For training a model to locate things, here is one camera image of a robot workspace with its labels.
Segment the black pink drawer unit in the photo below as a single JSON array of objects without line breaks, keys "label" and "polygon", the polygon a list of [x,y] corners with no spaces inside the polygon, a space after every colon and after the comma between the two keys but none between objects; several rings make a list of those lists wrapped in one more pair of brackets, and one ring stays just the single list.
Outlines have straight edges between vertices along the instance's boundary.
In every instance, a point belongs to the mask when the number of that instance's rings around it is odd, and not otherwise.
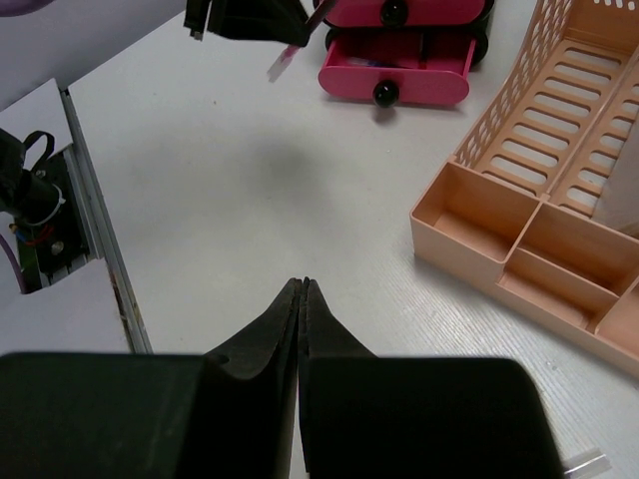
[{"label": "black pink drawer unit", "polygon": [[[494,4],[485,0],[338,1],[326,16],[320,86],[332,97],[450,107],[469,94],[470,70],[485,57]],[[421,34],[427,62],[419,68]],[[383,68],[353,67],[351,57]]]}]

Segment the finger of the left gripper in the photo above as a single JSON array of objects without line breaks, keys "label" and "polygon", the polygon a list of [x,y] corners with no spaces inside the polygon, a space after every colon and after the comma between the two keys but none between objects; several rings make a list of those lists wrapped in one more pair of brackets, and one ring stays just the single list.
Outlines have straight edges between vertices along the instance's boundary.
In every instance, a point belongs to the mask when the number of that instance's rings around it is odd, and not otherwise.
[{"label": "finger of the left gripper", "polygon": [[300,1],[188,0],[184,27],[201,40],[209,32],[238,41],[267,41],[304,47],[310,38]]}]

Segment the red gel pen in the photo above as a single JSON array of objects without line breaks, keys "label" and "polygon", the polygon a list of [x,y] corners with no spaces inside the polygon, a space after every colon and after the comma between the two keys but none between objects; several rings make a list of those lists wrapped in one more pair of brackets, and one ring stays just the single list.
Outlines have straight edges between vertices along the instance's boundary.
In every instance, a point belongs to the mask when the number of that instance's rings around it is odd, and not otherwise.
[{"label": "red gel pen", "polygon": [[420,69],[423,69],[427,62],[428,40],[429,40],[428,34],[426,32],[423,32],[421,34],[420,49],[419,49],[419,68]]},{"label": "red gel pen", "polygon": [[[336,0],[324,0],[319,1],[319,4],[315,7],[313,13],[309,16],[307,21],[305,22],[305,27],[308,33],[308,37],[310,37],[313,32],[317,29],[320,23],[325,19],[328,15],[329,11],[335,5]],[[274,83],[282,73],[287,69],[287,67],[293,61],[296,53],[301,49],[301,46],[288,45],[285,49],[280,53],[274,63],[271,65],[269,70],[267,71],[267,76],[270,83]]]}]

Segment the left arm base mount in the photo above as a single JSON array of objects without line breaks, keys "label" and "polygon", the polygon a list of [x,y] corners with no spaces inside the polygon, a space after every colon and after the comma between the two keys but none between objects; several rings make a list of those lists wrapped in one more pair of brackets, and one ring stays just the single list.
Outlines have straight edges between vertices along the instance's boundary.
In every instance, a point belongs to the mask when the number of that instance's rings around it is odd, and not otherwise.
[{"label": "left arm base mount", "polygon": [[1,247],[22,294],[35,292],[89,259],[68,161],[56,152],[55,137],[34,131],[20,140],[1,132],[1,212],[11,217]]}]

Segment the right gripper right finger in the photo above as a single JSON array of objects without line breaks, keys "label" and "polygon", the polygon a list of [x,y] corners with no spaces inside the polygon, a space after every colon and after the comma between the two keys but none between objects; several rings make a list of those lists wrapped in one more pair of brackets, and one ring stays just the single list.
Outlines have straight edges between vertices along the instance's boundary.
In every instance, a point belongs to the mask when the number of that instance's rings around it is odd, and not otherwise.
[{"label": "right gripper right finger", "polygon": [[560,478],[527,371],[504,357],[379,357],[331,313],[300,305],[299,413],[312,478]]}]

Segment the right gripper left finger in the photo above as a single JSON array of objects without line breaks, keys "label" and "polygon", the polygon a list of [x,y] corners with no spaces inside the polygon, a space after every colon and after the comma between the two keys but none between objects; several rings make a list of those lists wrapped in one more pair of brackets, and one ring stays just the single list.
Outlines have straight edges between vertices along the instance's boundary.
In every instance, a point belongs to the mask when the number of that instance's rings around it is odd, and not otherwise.
[{"label": "right gripper left finger", "polygon": [[286,478],[303,284],[205,354],[1,359],[5,478]]}]

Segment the blue gel pen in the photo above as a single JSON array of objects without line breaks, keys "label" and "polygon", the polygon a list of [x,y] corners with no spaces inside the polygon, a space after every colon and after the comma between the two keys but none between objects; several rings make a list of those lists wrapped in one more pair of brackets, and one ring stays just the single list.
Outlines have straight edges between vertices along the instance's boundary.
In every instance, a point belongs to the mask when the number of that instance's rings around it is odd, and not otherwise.
[{"label": "blue gel pen", "polygon": [[347,63],[353,67],[368,67],[368,68],[383,68],[384,65],[380,62],[364,59],[364,58],[355,58],[351,57],[347,60]]}]

